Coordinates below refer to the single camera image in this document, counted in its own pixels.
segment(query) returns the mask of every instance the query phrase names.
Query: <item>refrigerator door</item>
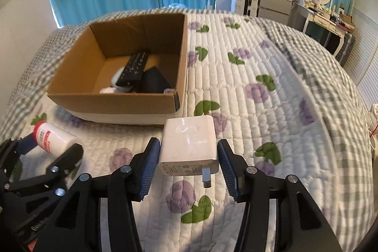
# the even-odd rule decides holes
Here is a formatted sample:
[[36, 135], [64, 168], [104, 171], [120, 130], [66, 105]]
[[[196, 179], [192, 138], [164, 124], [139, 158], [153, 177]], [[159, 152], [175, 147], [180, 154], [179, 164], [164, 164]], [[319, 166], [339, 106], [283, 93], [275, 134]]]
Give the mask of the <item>refrigerator door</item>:
[[261, 8], [261, 7], [258, 10], [258, 17], [271, 19], [284, 25], [287, 25], [287, 22], [289, 20], [289, 16], [287, 14], [283, 14], [280, 12], [276, 12], [276, 11]]
[[260, 7], [289, 15], [292, 2], [290, 0], [260, 0]]

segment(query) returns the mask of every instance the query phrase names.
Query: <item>black remote control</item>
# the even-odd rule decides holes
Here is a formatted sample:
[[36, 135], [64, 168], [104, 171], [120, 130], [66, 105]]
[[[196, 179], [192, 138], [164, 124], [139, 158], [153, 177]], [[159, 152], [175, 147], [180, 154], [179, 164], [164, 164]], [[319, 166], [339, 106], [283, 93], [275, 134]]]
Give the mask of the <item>black remote control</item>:
[[117, 80], [116, 86], [128, 87], [135, 82], [141, 81], [148, 54], [147, 51], [132, 54], [129, 62]]

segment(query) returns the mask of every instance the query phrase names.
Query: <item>white charger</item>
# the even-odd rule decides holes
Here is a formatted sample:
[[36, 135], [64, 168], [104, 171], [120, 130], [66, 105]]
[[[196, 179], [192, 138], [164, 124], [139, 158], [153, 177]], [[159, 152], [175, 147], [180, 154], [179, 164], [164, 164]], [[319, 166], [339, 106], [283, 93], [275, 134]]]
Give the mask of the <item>white charger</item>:
[[158, 166], [168, 176], [202, 175], [211, 187], [210, 174], [217, 173], [217, 139], [210, 115], [168, 119], [164, 125]]

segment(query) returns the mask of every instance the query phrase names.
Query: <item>bed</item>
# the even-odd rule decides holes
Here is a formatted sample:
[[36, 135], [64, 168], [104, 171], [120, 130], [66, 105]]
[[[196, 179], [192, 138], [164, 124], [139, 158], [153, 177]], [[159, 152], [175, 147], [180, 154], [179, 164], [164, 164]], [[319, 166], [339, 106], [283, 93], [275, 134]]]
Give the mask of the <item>bed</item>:
[[[105, 15], [108, 20], [160, 10]], [[320, 44], [265, 19], [227, 12], [167, 9], [188, 15], [188, 89], [184, 116], [210, 114], [217, 140], [268, 175], [296, 174], [311, 193], [343, 251], [352, 251], [375, 219], [372, 157], [365, 106], [358, 91]], [[141, 152], [161, 128], [99, 124], [55, 105], [46, 88], [65, 53], [87, 23], [51, 34], [22, 75], [0, 129], [1, 139], [29, 134], [39, 119], [81, 137], [85, 154], [77, 174], [109, 174]], [[269, 146], [271, 154], [264, 155]], [[44, 172], [52, 158], [35, 148], [21, 158], [15, 179]], [[159, 170], [150, 193], [134, 204], [144, 251], [233, 251], [243, 204], [228, 195], [222, 172], [204, 189], [201, 177], [167, 177]], [[206, 196], [211, 213], [187, 215]], [[273, 250], [275, 207], [271, 204], [267, 251]], [[102, 222], [106, 225], [106, 200]], [[106, 227], [103, 251], [109, 251]]]

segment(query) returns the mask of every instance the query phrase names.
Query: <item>open cardboard box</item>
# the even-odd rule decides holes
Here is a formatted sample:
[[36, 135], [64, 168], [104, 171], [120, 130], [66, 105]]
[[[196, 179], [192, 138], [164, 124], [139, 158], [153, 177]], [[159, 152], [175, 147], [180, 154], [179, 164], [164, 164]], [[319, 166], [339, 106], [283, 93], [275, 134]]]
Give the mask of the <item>open cardboard box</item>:
[[[56, 71], [47, 95], [84, 120], [115, 124], [164, 124], [181, 117], [186, 91], [186, 15], [137, 15], [89, 25]], [[149, 51], [145, 71], [156, 66], [176, 91], [101, 94], [130, 55]]]

